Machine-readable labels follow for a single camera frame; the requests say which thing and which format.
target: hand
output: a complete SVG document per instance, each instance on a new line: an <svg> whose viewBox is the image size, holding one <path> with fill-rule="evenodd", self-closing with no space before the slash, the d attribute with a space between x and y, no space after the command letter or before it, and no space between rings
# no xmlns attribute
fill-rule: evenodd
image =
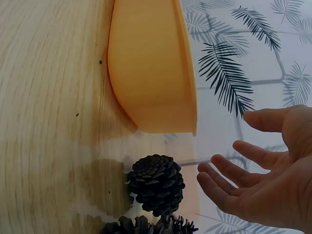
<svg viewBox="0 0 312 234"><path fill-rule="evenodd" d="M287 152L270 152L244 141L233 148L270 170L249 173L221 155L198 166L197 180L205 194L224 212L248 222L312 233L312 108L294 106L247 112L245 121L263 132L281 132Z"/></svg>

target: leaf pattern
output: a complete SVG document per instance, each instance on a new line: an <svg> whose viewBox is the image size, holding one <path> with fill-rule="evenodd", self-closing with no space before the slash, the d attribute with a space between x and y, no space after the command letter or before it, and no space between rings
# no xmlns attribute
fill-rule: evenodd
<svg viewBox="0 0 312 234"><path fill-rule="evenodd" d="M293 25L294 29L299 33L300 42L303 45L312 45L312 19L300 19Z"/></svg>
<svg viewBox="0 0 312 234"><path fill-rule="evenodd" d="M271 50L277 50L280 52L280 39L277 36L277 32L272 29L268 24L264 15L255 10L248 10L248 8L242 8L232 10L232 15L235 19L242 18L244 25L246 25L253 36L259 41L264 40L266 45L269 45Z"/></svg>
<svg viewBox="0 0 312 234"><path fill-rule="evenodd" d="M211 226L204 233L212 233L214 231L215 234L282 234L285 232L285 230L280 228L247 222L237 216L222 212L218 207L216 211L219 216L219 223Z"/></svg>
<svg viewBox="0 0 312 234"><path fill-rule="evenodd" d="M252 94L251 82L245 77L231 56L237 55L233 47L225 42L217 45L204 43L206 49L202 50L207 55L199 60L200 76L206 76L206 81L213 79L210 89L215 85L214 95L219 93L218 102L227 106L231 113L235 107L236 116L243 116L247 110L253 110L253 100L242 94Z"/></svg>
<svg viewBox="0 0 312 234"><path fill-rule="evenodd" d="M305 67L294 63L284 81L285 107L307 104L311 92L311 76L304 74Z"/></svg>
<svg viewBox="0 0 312 234"><path fill-rule="evenodd" d="M188 12L186 14L187 29L191 37L198 41L208 44L218 44L227 42L238 53L239 57L248 54L248 41L237 32L233 31L230 25L210 18L201 13Z"/></svg>
<svg viewBox="0 0 312 234"><path fill-rule="evenodd" d="M281 23L283 23L286 17L290 23L294 24L300 18L299 8L302 3L303 0L274 0L274 3L271 3L271 8L274 10L274 13L283 16Z"/></svg>
<svg viewBox="0 0 312 234"><path fill-rule="evenodd" d="M173 142L177 138L177 135L175 133L166 133L164 134L164 137L165 137L165 144L167 145Z"/></svg>
<svg viewBox="0 0 312 234"><path fill-rule="evenodd" d="M183 11L206 11L208 9L229 8L235 6L235 0L182 0Z"/></svg>

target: orange plastic container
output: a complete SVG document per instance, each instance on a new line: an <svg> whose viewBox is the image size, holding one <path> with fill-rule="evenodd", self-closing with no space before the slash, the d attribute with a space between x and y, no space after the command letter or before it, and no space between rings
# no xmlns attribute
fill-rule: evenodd
<svg viewBox="0 0 312 234"><path fill-rule="evenodd" d="M142 131L196 134L194 69L179 0L116 0L108 68L119 103Z"/></svg>

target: dark brown pine cone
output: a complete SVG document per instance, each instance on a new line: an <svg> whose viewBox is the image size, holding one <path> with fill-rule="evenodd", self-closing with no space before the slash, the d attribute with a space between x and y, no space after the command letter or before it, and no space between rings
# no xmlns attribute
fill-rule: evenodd
<svg viewBox="0 0 312 234"><path fill-rule="evenodd" d="M153 155L141 158L128 174L129 192L137 194L136 201L153 215L168 216L179 208L185 188L182 174L172 157Z"/></svg>
<svg viewBox="0 0 312 234"><path fill-rule="evenodd" d="M193 222L189 223L183 217L173 215L161 218L156 225L150 224L145 216L136 217L136 224L131 219L122 216L117 222L107 223L100 234L193 234L198 231Z"/></svg>

